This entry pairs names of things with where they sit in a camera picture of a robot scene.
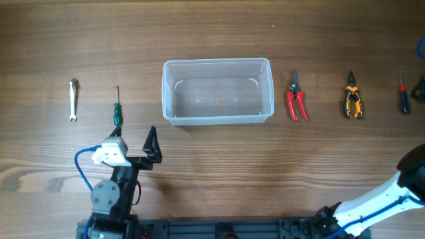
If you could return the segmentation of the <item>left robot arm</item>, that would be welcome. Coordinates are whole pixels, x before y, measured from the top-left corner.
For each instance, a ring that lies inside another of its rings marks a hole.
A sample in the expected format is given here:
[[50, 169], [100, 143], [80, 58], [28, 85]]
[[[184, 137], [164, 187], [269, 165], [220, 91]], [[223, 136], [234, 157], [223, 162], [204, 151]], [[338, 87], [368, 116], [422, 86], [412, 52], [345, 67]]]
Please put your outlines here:
[[139, 157], [127, 155], [128, 147], [121, 132], [120, 127], [115, 128], [94, 150], [93, 162], [111, 166], [112, 176], [92, 187], [91, 221], [84, 229], [84, 238], [148, 237], [147, 229], [139, 223], [137, 215], [131, 213], [131, 208], [138, 203], [134, 199], [135, 192], [141, 190], [139, 172], [150, 171], [154, 164], [162, 162], [157, 130], [151, 127], [142, 147], [145, 155]]

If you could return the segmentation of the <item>red handled cutting pliers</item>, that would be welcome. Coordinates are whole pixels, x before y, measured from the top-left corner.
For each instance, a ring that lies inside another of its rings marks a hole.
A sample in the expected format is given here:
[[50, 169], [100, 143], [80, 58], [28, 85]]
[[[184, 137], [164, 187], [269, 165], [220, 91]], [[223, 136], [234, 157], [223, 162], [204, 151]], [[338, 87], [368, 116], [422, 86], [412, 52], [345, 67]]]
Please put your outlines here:
[[296, 69], [294, 69], [293, 72], [292, 72], [292, 77], [291, 77], [291, 80], [290, 80], [289, 88], [286, 92], [288, 109], [289, 109], [289, 112], [290, 112], [290, 117], [293, 121], [298, 120], [298, 116], [296, 114], [295, 104], [294, 104], [295, 101], [297, 102], [297, 104], [299, 106], [299, 110], [301, 112], [302, 117], [305, 120], [309, 119], [307, 112], [306, 112], [305, 104], [304, 104], [304, 96], [305, 96], [305, 93], [299, 87], [299, 84], [298, 84], [298, 72], [297, 72]]

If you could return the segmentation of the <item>orange black pliers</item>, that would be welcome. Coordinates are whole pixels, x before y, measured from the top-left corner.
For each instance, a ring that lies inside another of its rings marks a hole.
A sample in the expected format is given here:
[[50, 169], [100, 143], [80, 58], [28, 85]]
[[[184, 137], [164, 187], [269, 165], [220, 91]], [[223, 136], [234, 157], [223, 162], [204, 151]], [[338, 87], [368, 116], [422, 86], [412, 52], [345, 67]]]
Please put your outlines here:
[[355, 76], [352, 70], [349, 72], [348, 85], [345, 88], [344, 93], [345, 93], [345, 97], [343, 101], [343, 115], [346, 118], [350, 118], [352, 116], [351, 102], [354, 102], [354, 105], [355, 105], [354, 117], [357, 119], [361, 119], [363, 117], [363, 103], [360, 98], [359, 89], [356, 85]]

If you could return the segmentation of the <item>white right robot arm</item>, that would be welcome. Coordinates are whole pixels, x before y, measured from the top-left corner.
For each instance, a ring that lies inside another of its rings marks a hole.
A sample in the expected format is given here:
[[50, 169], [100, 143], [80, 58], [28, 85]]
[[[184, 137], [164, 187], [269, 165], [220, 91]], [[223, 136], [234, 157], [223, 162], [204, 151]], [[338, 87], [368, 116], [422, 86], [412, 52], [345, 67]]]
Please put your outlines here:
[[424, 145], [406, 154], [388, 181], [365, 195], [323, 207], [310, 220], [311, 238], [356, 238], [400, 212], [424, 207]]

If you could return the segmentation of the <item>red black screwdriver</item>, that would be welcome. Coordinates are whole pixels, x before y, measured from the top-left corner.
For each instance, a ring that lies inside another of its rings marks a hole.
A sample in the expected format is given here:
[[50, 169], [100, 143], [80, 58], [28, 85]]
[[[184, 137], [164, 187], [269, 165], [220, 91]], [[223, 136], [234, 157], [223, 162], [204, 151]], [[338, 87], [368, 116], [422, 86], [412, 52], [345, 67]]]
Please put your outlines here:
[[400, 75], [399, 96], [400, 96], [400, 112], [402, 114], [409, 114], [410, 113], [410, 104], [408, 102], [408, 95], [406, 93], [406, 87], [402, 82], [402, 75]]

